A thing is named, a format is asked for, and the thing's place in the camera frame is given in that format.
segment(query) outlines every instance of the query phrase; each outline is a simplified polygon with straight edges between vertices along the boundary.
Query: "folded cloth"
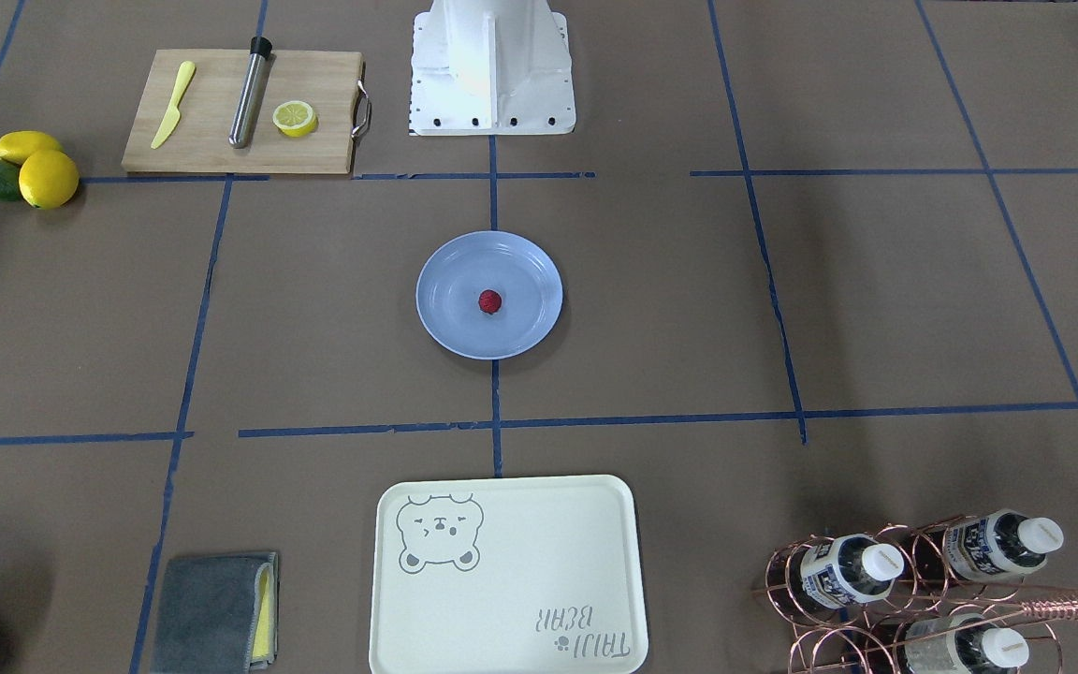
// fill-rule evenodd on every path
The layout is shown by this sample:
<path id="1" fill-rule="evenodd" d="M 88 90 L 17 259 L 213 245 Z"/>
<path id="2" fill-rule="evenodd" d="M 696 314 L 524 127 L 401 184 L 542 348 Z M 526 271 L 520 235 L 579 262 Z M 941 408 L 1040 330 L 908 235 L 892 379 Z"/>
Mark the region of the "folded cloth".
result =
<path id="1" fill-rule="evenodd" d="M 172 559 L 152 674 L 245 674 L 277 652 L 275 551 Z"/>

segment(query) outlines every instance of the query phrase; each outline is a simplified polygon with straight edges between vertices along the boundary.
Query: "wooden cutting board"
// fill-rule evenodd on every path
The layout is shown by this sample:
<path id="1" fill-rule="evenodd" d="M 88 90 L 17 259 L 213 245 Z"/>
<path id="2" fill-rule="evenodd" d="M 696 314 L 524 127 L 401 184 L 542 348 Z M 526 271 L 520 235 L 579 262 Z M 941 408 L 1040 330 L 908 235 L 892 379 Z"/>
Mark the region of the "wooden cutting board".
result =
<path id="1" fill-rule="evenodd" d="M 124 150 L 124 169 L 161 173 L 316 173 L 351 170 L 351 115 L 356 81 L 364 57 L 356 52 L 273 52 L 268 84 L 251 143 L 231 148 L 227 133 L 235 119 L 239 90 L 248 73 L 247 50 L 161 50 L 152 60 L 136 123 Z M 161 148 L 151 149 L 177 68 L 196 65 L 179 110 L 181 121 Z M 289 138 L 273 126 L 273 111 L 285 101 L 310 102 L 318 128 Z"/>

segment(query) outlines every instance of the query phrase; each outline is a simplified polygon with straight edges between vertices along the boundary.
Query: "bottle cap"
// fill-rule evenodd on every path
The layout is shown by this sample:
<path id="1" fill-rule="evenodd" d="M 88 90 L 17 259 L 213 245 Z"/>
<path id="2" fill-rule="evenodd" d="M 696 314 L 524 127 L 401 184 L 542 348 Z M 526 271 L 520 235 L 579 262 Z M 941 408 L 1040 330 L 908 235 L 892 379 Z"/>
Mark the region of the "bottle cap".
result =
<path id="1" fill-rule="evenodd" d="M 1012 670 L 1031 660 L 1031 644 L 1017 630 L 1009 628 L 989 628 L 981 636 L 980 649 L 996 666 Z"/>
<path id="2" fill-rule="evenodd" d="M 906 558 L 901 555 L 901 550 L 886 542 L 869 546 L 859 562 L 863 564 L 863 570 L 876 580 L 893 580 L 906 570 Z"/>
<path id="3" fill-rule="evenodd" d="M 1018 538 L 1032 553 L 1047 554 L 1062 547 L 1062 528 L 1046 517 L 1034 517 L 1018 524 Z"/>

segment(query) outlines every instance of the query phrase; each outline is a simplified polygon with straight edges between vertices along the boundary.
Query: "yellow knife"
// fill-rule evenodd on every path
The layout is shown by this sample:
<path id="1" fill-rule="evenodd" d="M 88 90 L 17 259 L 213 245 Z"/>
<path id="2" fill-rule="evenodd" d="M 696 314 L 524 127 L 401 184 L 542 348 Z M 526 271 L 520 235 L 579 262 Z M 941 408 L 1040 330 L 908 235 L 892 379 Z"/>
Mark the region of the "yellow knife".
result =
<path id="1" fill-rule="evenodd" d="M 172 133 L 172 129 L 177 128 L 177 123 L 181 121 L 181 111 L 177 110 L 177 106 L 181 102 L 181 97 L 185 95 L 189 80 L 194 77 L 194 69 L 196 66 L 194 66 L 193 60 L 183 60 L 181 67 L 177 68 L 177 82 L 172 85 L 172 95 L 168 98 L 168 107 L 166 115 L 161 120 L 161 128 L 157 129 L 157 136 L 152 140 L 153 150 L 166 141 L 168 134 Z"/>

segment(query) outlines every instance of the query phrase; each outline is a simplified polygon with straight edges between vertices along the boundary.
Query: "yellow lemon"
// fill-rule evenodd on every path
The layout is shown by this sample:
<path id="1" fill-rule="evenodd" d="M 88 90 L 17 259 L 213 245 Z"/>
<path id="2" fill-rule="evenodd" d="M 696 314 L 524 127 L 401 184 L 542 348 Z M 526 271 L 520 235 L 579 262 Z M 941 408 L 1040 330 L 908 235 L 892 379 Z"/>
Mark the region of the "yellow lemon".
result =
<path id="1" fill-rule="evenodd" d="M 39 150 L 18 169 L 18 193 L 38 209 L 55 209 L 71 200 L 81 178 L 64 152 Z"/>
<path id="2" fill-rule="evenodd" d="M 273 111 L 273 123 L 290 138 L 299 138 L 318 128 L 318 118 L 310 102 L 286 101 Z"/>
<path id="3" fill-rule="evenodd" d="M 0 138 L 0 160 L 23 166 L 39 150 L 65 151 L 60 142 L 43 132 L 12 132 Z"/>

